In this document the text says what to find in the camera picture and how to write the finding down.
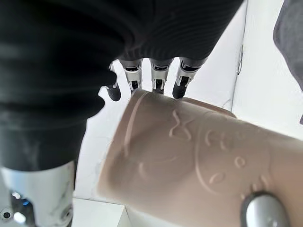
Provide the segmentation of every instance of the embossed line drawing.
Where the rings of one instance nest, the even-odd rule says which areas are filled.
[[[190,122],[192,122],[194,119],[190,118],[190,119],[181,119],[180,115],[178,115],[177,111],[174,110],[172,112],[172,115],[176,121],[176,125],[174,127],[172,127],[169,131],[169,137],[174,138],[174,139],[178,139],[178,140],[184,140],[184,141],[191,141],[192,139],[192,135],[190,133],[190,131],[188,130],[188,128],[186,127],[186,125]],[[176,130],[182,130],[183,131],[183,136],[177,135],[176,134]]]

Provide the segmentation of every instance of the white surface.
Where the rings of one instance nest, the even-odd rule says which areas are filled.
[[[303,139],[303,94],[274,45],[273,29],[283,0],[250,0],[244,55],[233,112],[243,120]]]
[[[129,227],[119,224],[124,206],[74,199],[72,227]]]

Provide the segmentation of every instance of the cartoon face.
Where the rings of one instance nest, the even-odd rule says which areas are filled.
[[[137,166],[142,181],[153,186],[177,182],[194,170],[193,121],[173,110],[168,121],[132,138],[135,142],[125,147],[125,158]]]
[[[245,195],[267,188],[270,155],[257,126],[204,116],[197,134],[196,174],[215,195]]]

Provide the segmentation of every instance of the white wall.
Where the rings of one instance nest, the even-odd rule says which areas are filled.
[[[233,112],[238,118],[303,139],[303,95],[274,45],[283,0],[249,0],[244,55]]]

